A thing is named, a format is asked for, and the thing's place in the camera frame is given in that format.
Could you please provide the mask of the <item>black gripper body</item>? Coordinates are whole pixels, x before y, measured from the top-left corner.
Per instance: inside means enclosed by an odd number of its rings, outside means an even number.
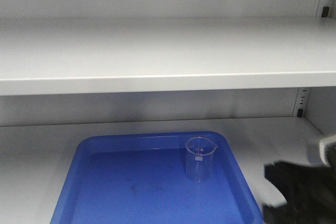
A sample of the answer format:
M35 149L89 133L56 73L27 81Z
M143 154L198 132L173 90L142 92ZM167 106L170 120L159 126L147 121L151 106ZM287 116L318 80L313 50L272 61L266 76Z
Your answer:
M335 168L275 162L264 166L264 177L286 203L263 205L265 223L335 223Z

